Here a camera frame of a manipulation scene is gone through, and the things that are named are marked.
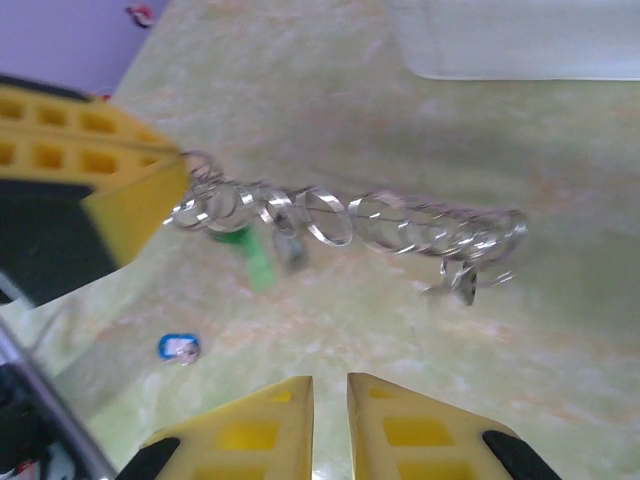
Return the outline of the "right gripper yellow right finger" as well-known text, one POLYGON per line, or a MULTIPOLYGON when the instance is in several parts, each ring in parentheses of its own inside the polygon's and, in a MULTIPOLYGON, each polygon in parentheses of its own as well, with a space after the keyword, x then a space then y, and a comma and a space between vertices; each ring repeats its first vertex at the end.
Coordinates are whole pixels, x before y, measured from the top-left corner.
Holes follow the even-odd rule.
POLYGON ((507 426, 367 373, 347 375, 355 479, 555 479, 507 426))

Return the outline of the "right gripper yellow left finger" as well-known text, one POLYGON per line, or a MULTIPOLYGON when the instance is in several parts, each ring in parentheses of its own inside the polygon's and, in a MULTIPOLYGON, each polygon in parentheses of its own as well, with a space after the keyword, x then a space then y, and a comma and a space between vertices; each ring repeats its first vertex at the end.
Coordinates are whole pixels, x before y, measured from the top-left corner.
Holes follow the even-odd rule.
POLYGON ((119 479, 310 479, 314 391, 294 376, 155 432, 119 479))

